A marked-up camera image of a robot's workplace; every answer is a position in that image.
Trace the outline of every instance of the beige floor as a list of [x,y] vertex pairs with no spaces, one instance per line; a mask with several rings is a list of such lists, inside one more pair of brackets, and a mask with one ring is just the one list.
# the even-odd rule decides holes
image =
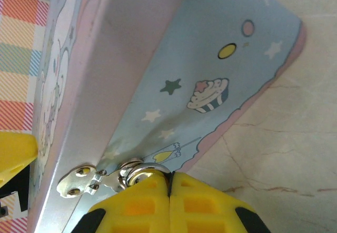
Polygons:
[[337,232],[337,0],[279,0],[302,55],[189,173],[250,203],[273,233]]

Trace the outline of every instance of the cupcake wrapper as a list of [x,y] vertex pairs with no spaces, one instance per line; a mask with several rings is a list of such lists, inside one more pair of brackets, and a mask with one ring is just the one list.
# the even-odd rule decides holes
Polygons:
[[219,105],[221,105],[228,98],[228,86],[227,88],[214,100],[212,100],[207,105],[202,106],[201,108],[195,109],[200,113],[208,113],[212,110],[216,109]]

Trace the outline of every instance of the yellow circle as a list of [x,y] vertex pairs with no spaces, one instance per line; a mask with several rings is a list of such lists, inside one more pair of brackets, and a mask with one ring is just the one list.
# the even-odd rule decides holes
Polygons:
[[224,46],[222,49],[220,49],[217,56],[219,59],[225,59],[225,58],[230,57],[232,54],[234,54],[235,50],[236,50],[236,44],[230,43]]

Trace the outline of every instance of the pink circle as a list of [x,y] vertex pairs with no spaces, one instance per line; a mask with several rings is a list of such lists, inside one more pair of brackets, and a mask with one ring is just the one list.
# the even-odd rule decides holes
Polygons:
[[255,31],[254,23],[251,20],[246,20],[242,24],[242,34],[246,37],[252,36]]

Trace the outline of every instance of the checkered tablecloth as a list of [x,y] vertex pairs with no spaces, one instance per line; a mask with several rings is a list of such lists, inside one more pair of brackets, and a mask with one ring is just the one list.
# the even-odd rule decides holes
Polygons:
[[[0,0],[0,131],[31,133],[47,12],[42,0]],[[12,209],[18,196],[5,201]],[[1,218],[0,232],[24,233],[26,225],[26,217],[10,213]]]

